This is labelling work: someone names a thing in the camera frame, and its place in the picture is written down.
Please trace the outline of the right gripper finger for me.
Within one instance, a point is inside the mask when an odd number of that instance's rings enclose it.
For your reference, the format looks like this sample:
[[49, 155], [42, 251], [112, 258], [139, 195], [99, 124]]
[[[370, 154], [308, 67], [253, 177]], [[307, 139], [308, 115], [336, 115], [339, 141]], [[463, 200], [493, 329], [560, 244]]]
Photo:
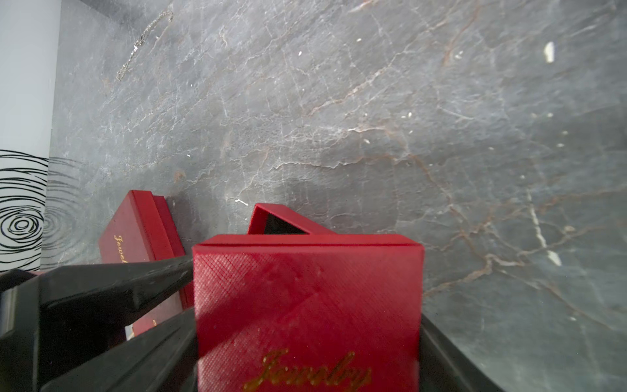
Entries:
[[504, 391], [426, 315], [421, 315], [419, 367], [419, 391]]

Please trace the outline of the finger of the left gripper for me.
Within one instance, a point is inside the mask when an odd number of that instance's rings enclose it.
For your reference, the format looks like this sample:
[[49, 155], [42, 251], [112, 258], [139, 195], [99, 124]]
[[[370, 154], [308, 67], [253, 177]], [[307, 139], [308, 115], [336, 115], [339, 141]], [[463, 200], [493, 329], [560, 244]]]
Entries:
[[64, 266], [39, 277], [40, 306], [86, 319], [138, 319], [190, 284], [191, 256], [152, 262]]
[[59, 376], [43, 391], [196, 391], [192, 308]]

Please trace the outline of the red jewelry box base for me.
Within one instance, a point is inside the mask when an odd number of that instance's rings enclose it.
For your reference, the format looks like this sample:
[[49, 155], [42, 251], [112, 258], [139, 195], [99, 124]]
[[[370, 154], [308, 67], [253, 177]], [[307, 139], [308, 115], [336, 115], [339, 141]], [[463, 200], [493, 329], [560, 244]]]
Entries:
[[248, 235], [334, 235], [334, 232], [287, 206], [256, 204]]

